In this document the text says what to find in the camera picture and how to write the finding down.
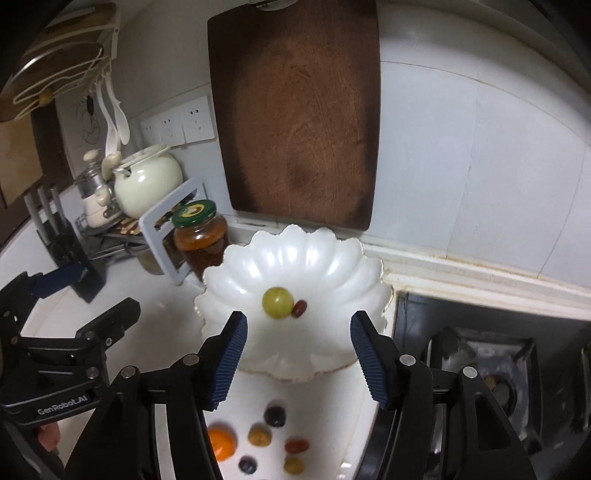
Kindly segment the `person's left hand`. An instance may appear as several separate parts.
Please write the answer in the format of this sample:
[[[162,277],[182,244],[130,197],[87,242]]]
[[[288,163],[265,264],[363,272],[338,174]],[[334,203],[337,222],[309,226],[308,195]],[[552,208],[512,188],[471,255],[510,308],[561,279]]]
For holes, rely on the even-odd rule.
[[[61,439],[61,431],[57,422],[48,423],[39,427],[39,444],[48,452],[58,448]]]

